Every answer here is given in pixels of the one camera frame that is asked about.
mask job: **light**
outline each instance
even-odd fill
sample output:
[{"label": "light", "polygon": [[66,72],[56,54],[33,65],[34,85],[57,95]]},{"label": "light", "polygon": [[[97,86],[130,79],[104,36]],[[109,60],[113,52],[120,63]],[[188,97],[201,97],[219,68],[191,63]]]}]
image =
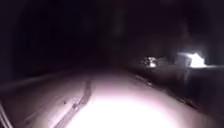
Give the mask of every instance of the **light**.
[{"label": "light", "polygon": [[190,55],[190,58],[191,58],[190,67],[192,68],[206,67],[205,60],[202,57],[200,57],[197,53]]},{"label": "light", "polygon": [[151,62],[150,65],[149,65],[149,67],[150,67],[150,68],[155,68],[155,67],[156,67],[156,64],[153,63],[153,62]]},{"label": "light", "polygon": [[206,67],[205,60],[198,53],[178,53],[178,55],[185,56],[191,59],[189,66],[191,68],[204,68]]},{"label": "light", "polygon": [[66,128],[179,128],[179,126],[159,105],[124,98],[104,98],[89,103],[74,116]]}]

